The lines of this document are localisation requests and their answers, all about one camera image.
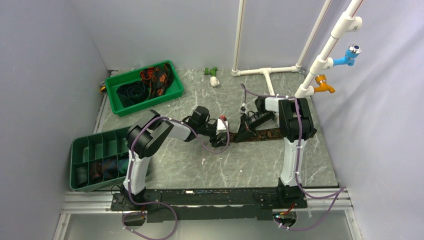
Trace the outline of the rolled dark red tie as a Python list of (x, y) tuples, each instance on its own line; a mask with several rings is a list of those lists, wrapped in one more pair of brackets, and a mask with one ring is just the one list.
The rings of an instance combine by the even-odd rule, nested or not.
[(103, 180), (102, 164), (94, 161), (89, 166), (89, 179), (91, 184), (99, 183)]

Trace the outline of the orange faucet tap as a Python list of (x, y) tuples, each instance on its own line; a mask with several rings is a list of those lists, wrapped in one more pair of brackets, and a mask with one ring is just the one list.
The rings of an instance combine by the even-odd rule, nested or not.
[(314, 93), (329, 92), (333, 94), (336, 91), (332, 86), (328, 85), (327, 77), (324, 74), (317, 75), (315, 81), (318, 87), (314, 88)]

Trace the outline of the white pvc pipe frame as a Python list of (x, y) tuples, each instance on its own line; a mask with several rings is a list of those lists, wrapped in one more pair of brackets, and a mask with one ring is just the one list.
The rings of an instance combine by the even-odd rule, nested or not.
[[(268, 91), (271, 95), (274, 95), (274, 87), (271, 83), (270, 74), (272, 73), (294, 73), (300, 72), (303, 62), (305, 61), (305, 57), (307, 56), (308, 51), (311, 48), (313, 40), (315, 39), (320, 26), (323, 23), (323, 20), (331, 6), (332, 1), (326, 0), (315, 20), (315, 23), (311, 29), (311, 32), (306, 40), (306, 43), (302, 49), (302, 52), (293, 66), (286, 67), (262, 67), (257, 69), (248, 69), (248, 70), (239, 70), (238, 69), (238, 61), (240, 54), (240, 40), (242, 33), (242, 25), (243, 25), (243, 17), (244, 17), (244, 9), (245, 2), (240, 0), (238, 3), (238, 13), (237, 13), (237, 24), (236, 24), (236, 32), (235, 32), (235, 43), (234, 43), (234, 51), (233, 51), (233, 60), (232, 60), (232, 68), (231, 75), (233, 77), (245, 76), (245, 75), (263, 75), (265, 77), (266, 84), (268, 86)], [(330, 69), (333, 67), (334, 61), (330, 59), (330, 53), (336, 46), (337, 42), (344, 36), (344, 34), (349, 32), (357, 32), (361, 29), (363, 21), (362, 18), (357, 16), (356, 13), (360, 8), (362, 0), (352, 0), (346, 10), (341, 13), (339, 19), (331, 30), (330, 37), (322, 51), (319, 55), (317, 55), (316, 59), (313, 61), (311, 67), (309, 68), (309, 72), (305, 77), (304, 82), (298, 87), (295, 96), (297, 98), (302, 98), (306, 96), (312, 96), (315, 93), (315, 89), (311, 86), (312, 80), (320, 73), (321, 70)]]

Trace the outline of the blue faucet tap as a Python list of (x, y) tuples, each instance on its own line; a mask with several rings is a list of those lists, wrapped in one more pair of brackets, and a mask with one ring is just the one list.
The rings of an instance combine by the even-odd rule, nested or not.
[(348, 65), (352, 67), (355, 64), (355, 59), (359, 56), (359, 54), (362, 52), (362, 49), (357, 44), (351, 44), (346, 52), (344, 57), (334, 59), (333, 60), (333, 66), (340, 66), (340, 65)]

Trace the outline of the brown patterned necktie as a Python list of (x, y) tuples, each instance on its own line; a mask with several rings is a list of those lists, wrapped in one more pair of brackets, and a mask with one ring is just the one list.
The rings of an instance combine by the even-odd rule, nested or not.
[(261, 129), (257, 130), (255, 133), (245, 132), (245, 133), (230, 133), (230, 142), (231, 143), (242, 143), (242, 142), (263, 142), (263, 141), (273, 141), (273, 140), (282, 140), (284, 137), (281, 135), (278, 128), (271, 129)]

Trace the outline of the orange black tie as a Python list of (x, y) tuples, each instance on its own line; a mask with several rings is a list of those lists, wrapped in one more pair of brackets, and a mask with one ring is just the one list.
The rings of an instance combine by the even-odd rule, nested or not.
[(149, 87), (149, 99), (165, 95), (173, 84), (175, 76), (169, 62), (147, 67), (140, 73), (141, 81)]

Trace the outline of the dark teal tie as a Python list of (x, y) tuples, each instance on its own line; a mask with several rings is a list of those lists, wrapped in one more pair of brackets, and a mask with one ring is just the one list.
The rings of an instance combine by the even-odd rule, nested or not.
[(119, 86), (116, 94), (121, 105), (128, 108), (142, 102), (145, 102), (150, 97), (150, 85), (142, 81), (135, 81)]

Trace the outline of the white pipe fitting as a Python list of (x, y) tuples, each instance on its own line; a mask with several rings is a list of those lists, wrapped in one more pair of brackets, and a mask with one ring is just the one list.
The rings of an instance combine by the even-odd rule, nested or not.
[(218, 80), (218, 78), (216, 76), (211, 76), (210, 77), (210, 85), (215, 88), (217, 86), (220, 85), (220, 81)]

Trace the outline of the rolled dark green tie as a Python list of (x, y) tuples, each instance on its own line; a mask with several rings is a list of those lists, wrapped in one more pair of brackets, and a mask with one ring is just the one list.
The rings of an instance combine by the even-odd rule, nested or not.
[(128, 171), (128, 166), (129, 166), (129, 159), (128, 158), (119, 159), (118, 163), (117, 163), (118, 174), (120, 176), (125, 176), (127, 174), (127, 171)]

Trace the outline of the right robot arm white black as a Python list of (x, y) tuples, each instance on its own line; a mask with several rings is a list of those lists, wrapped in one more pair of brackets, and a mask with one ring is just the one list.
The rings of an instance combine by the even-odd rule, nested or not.
[(314, 134), (314, 122), (306, 98), (280, 98), (259, 96), (255, 100), (257, 111), (252, 115), (242, 113), (235, 143), (259, 135), (257, 127), (269, 120), (278, 119), (279, 132), (284, 141), (284, 161), (278, 178), (275, 200), (282, 207), (289, 207), (294, 201), (302, 200), (300, 167), (304, 148)]

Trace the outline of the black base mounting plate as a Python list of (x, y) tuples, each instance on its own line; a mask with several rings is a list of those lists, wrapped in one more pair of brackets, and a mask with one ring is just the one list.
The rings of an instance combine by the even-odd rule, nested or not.
[(112, 195), (113, 212), (142, 212), (147, 223), (188, 220), (256, 219), (270, 221), (279, 212), (308, 206), (294, 187), (240, 187), (147, 189), (131, 202), (118, 192)]

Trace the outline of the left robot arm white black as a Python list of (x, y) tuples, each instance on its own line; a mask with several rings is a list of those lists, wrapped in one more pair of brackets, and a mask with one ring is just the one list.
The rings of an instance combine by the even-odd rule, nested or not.
[(144, 203), (146, 177), (150, 160), (165, 140), (173, 138), (190, 142), (200, 136), (209, 138), (210, 152), (221, 153), (230, 143), (230, 125), (224, 115), (211, 118), (204, 106), (195, 108), (191, 115), (182, 120), (160, 115), (150, 110), (146, 116), (128, 129), (128, 167), (121, 188), (124, 204), (131, 210), (139, 209)]

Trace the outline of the rolled navy plaid tie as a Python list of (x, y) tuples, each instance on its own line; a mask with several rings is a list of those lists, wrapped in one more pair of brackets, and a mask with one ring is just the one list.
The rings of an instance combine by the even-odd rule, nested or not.
[(101, 163), (104, 180), (112, 180), (118, 177), (118, 160), (115, 158), (104, 159)]

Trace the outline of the green compartment organizer tray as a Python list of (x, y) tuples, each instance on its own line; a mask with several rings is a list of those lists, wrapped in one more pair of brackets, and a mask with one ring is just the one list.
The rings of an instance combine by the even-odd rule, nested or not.
[[(90, 164), (92, 162), (103, 162), (105, 159), (128, 158), (129, 162), (133, 160), (130, 150), (131, 144), (127, 141), (129, 126), (99, 132), (96, 134), (84, 136), (75, 139), (71, 144), (70, 153), (70, 175), (69, 186), (73, 191), (93, 192), (101, 189), (115, 190), (116, 192), (124, 189), (124, 180), (127, 177), (120, 176), (111, 180), (103, 180), (98, 183), (90, 183)], [(78, 187), (76, 183), (76, 169), (79, 167), (87, 168), (88, 183), (85, 186)]]

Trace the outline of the rolled black tie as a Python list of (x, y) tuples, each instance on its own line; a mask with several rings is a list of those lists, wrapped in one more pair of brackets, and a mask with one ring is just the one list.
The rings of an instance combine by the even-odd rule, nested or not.
[(88, 184), (88, 169), (86, 167), (78, 167), (75, 170), (76, 184), (78, 187), (83, 187)]

